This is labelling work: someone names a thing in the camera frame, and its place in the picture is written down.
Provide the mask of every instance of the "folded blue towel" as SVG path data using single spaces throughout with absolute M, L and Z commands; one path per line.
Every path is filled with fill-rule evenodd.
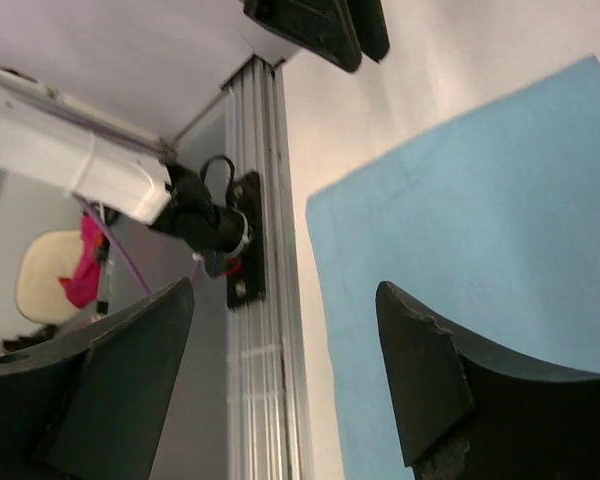
M 316 194 L 348 480 L 402 480 L 374 295 L 390 280 L 543 360 L 600 372 L 600 64 L 587 58 Z

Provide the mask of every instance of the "gray wall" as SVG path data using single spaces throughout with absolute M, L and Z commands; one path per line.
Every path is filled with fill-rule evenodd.
M 20 261 L 29 244 L 45 232 L 79 225 L 80 209 L 73 198 L 18 175 L 0 175 L 0 339 L 40 327 L 24 318 L 14 301 Z

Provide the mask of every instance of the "purple cable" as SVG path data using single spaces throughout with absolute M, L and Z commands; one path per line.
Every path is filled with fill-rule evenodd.
M 87 202 L 84 198 L 78 197 L 77 195 L 75 195 L 75 198 L 78 201 L 78 203 L 80 204 L 80 207 L 82 207 L 82 209 L 89 214 L 89 216 L 93 219 L 93 221 L 96 222 L 96 224 L 98 225 L 98 228 L 100 228 L 100 230 L 102 231 L 104 236 L 107 237 L 107 240 L 109 240 L 109 243 L 111 245 L 113 245 L 116 250 L 118 250 L 118 253 L 120 254 L 120 256 L 122 256 L 122 260 L 124 260 L 125 265 L 127 266 L 129 271 L 131 272 L 131 274 L 135 277 L 135 279 L 140 284 L 140 287 L 142 288 L 142 291 L 144 292 L 144 294 L 151 295 L 151 289 L 149 288 L 149 285 L 147 285 L 147 282 L 145 282 L 144 278 L 142 277 L 140 270 L 138 270 L 138 267 L 136 266 L 136 264 L 133 263 L 133 260 L 131 260 L 131 257 L 129 256 L 127 251 L 124 249 L 124 247 L 122 246 L 120 241 L 113 234 L 111 229 L 107 226 L 106 223 L 104 223 L 104 221 L 100 217 L 100 214 L 98 213 L 98 211 L 93 207 L 93 205 L 91 205 L 89 202 Z

